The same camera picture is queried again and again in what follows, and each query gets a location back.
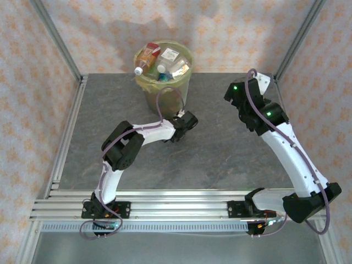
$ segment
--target floor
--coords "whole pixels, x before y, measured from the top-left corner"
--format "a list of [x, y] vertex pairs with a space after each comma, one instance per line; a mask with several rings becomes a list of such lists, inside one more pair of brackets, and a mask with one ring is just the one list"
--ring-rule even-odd
[[41, 233], [33, 264], [314, 263], [325, 264], [319, 238], [305, 224], [288, 222], [279, 233], [248, 235], [118, 233], [84, 241], [77, 233]]
[[[199, 124], [180, 142], [144, 146], [118, 189], [291, 188], [271, 149], [238, 118], [223, 99], [229, 84], [243, 74], [195, 73], [186, 110]], [[279, 102], [272, 83], [265, 96]], [[60, 189], [95, 189], [101, 145], [123, 120], [158, 121], [146, 104], [134, 74], [90, 74], [83, 95]]]

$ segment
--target bottle cap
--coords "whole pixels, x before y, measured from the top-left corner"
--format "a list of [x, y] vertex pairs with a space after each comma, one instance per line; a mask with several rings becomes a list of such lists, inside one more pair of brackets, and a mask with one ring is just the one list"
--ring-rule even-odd
[[136, 75], [141, 75], [141, 74], [143, 73], [143, 69], [142, 69], [141, 67], [136, 67], [136, 68], [134, 69], [134, 73], [135, 73]]
[[166, 72], [166, 68], [165, 68], [165, 66], [163, 64], [159, 64], [158, 67], [157, 67], [157, 70], [160, 73]]

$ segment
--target black bracket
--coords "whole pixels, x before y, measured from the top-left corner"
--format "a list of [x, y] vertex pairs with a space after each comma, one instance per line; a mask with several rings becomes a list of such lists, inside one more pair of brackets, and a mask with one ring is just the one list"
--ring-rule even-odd
[[229, 218], [273, 218], [276, 213], [272, 211], [256, 211], [255, 213], [248, 210], [245, 201], [228, 201], [227, 212]]
[[259, 221], [255, 223], [248, 223], [248, 235], [261, 235], [265, 231], [265, 222]]
[[[104, 150], [122, 133], [132, 128], [133, 126], [128, 121], [122, 121], [103, 143], [101, 150]], [[103, 159], [110, 164], [113, 171], [117, 169], [123, 171], [130, 167], [144, 142], [144, 137], [136, 131], [124, 136], [123, 139], [129, 140], [127, 144], [122, 143], [121, 140], [118, 141], [103, 157]]]
[[173, 117], [168, 121], [174, 126], [175, 133], [170, 139], [172, 143], [178, 142], [184, 138], [187, 131], [191, 130], [198, 124], [198, 119], [191, 112], [187, 111], [181, 117]]
[[[259, 112], [263, 114], [271, 123], [278, 126], [282, 123], [288, 122], [288, 117], [277, 103], [264, 98], [260, 94], [260, 89], [257, 79], [253, 78], [248, 81], [250, 97]], [[231, 103], [238, 109], [239, 119], [246, 124], [249, 131], [256, 131], [258, 136], [261, 136], [266, 131], [272, 128], [268, 126], [253, 110], [249, 104], [244, 80], [236, 80], [228, 87], [224, 99]]]
[[[338, 183], [329, 183], [325, 193], [329, 204], [342, 192]], [[325, 208], [323, 194], [313, 193], [311, 197], [300, 198], [296, 193], [282, 198], [283, 206], [287, 215], [296, 223], [302, 223], [309, 217]]]
[[[116, 212], [121, 216], [122, 219], [130, 218], [131, 213], [131, 202], [127, 201], [112, 201], [106, 206], [112, 211]], [[108, 212], [102, 204], [99, 202], [95, 193], [92, 193], [91, 199], [83, 203], [82, 215], [83, 219], [115, 219], [116, 215]]]

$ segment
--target metal frame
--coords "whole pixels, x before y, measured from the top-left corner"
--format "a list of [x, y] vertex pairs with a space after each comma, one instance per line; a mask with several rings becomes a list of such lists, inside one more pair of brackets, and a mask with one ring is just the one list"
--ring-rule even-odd
[[64, 134], [62, 135], [60, 147], [55, 157], [53, 169], [51, 171], [50, 179], [46, 187], [44, 199], [47, 199], [52, 188], [58, 189], [58, 183], [60, 182], [62, 170], [65, 165], [65, 160], [70, 146], [73, 130], [78, 116], [78, 111], [81, 106], [83, 93], [87, 84], [88, 75], [82, 77], [82, 81], [79, 84], [77, 92], [74, 97], [74, 101], [71, 105], [69, 117], [67, 119]]
[[293, 60], [294, 56], [296, 55], [299, 47], [301, 46], [305, 36], [307, 35], [309, 29], [312, 27], [315, 19], [319, 15], [321, 8], [323, 7], [326, 0], [315, 0], [311, 9], [309, 10], [306, 18], [300, 29], [298, 30], [297, 35], [293, 39], [293, 42], [288, 49], [284, 59], [282, 60], [277, 72], [274, 74], [274, 79], [276, 82], [280, 82], [281, 77], [284, 75], [285, 71], [289, 67], [291, 61]]
[[[300, 27], [299, 32], [291, 44], [290, 49], [281, 62], [278, 71], [274, 75], [276, 85], [275, 88], [278, 91], [282, 106], [283, 102], [279, 92], [278, 83], [295, 56], [300, 44], [303, 42], [304, 37], [309, 31], [309, 28], [317, 17], [325, 1], [326, 0], [315, 0], [306, 19]], [[74, 125], [87, 82], [87, 76], [81, 76], [75, 62], [72, 59], [72, 56], [60, 37], [41, 0], [30, 0], [30, 2], [38, 12], [38, 15], [63, 55], [74, 77], [77, 81], [80, 81], [80, 85], [70, 110], [70, 115], [66, 123], [65, 132], [60, 143], [60, 149], [56, 156], [44, 199], [35, 201], [33, 211], [30, 216], [30, 225], [24, 236], [19, 254], [16, 258], [16, 263], [20, 264], [31, 263], [41, 232], [47, 232], [48, 230], [51, 232], [53, 230], [59, 232], [62, 229], [58, 228], [58, 226], [67, 228], [67, 226], [74, 225], [73, 223], [81, 223], [81, 202], [84, 198], [89, 198], [92, 193], [92, 191], [58, 189], [64, 162], [72, 138]], [[155, 227], [157, 224], [162, 222], [172, 221], [174, 223], [199, 223], [200, 226], [203, 226], [204, 228], [207, 224], [213, 224], [214, 226], [219, 227], [219, 230], [225, 231], [225, 229], [221, 229], [220, 225], [217, 225], [217, 223], [229, 223], [226, 201], [243, 200], [244, 195], [248, 192], [249, 190], [119, 191], [117, 192], [117, 199], [127, 199], [133, 202], [133, 205], [131, 206], [131, 218], [125, 221], [126, 225], [138, 224], [139, 226], [142, 226], [148, 224]], [[324, 212], [316, 214], [312, 217], [312, 220], [315, 221], [318, 228], [322, 228], [324, 225], [323, 217]], [[255, 219], [248, 218], [232, 218], [230, 221], [232, 223], [244, 223], [254, 220]], [[337, 243], [333, 227], [330, 228], [329, 232], [325, 236], [320, 236], [320, 241], [327, 263], [343, 263], [340, 251], [336, 246]]]
[[[43, 223], [41, 232], [78, 233], [82, 226], [84, 232], [112, 232], [94, 225], [84, 225], [84, 221], [47, 221]], [[197, 233], [197, 232], [247, 232], [247, 222], [240, 221], [124, 221], [119, 233]]]
[[55, 27], [54, 22], [50, 18], [50, 15], [48, 14], [48, 11], [46, 10], [44, 4], [41, 0], [30, 0], [30, 2], [33, 5], [34, 9], [37, 11], [37, 14], [39, 15], [49, 34], [51, 35], [51, 38], [53, 39], [60, 53], [62, 54], [74, 78], [76, 78], [76, 81], [81, 81], [82, 75], [79, 72], [76, 63], [72, 59], [72, 56], [68, 51], [64, 41], [62, 40], [57, 28]]

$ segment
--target white label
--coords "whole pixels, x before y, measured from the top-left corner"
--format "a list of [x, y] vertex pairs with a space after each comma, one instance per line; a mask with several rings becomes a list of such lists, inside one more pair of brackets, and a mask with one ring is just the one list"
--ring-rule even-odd
[[173, 51], [170, 48], [167, 48], [167, 49], [165, 49], [163, 54], [161, 54], [161, 57], [173, 62], [177, 58], [178, 54], [180, 54], [180, 53], [177, 51]]
[[160, 47], [157, 47], [156, 49], [153, 50], [153, 53], [154, 53], [154, 52], [157, 52], [157, 51], [159, 51], [159, 50], [160, 50]]

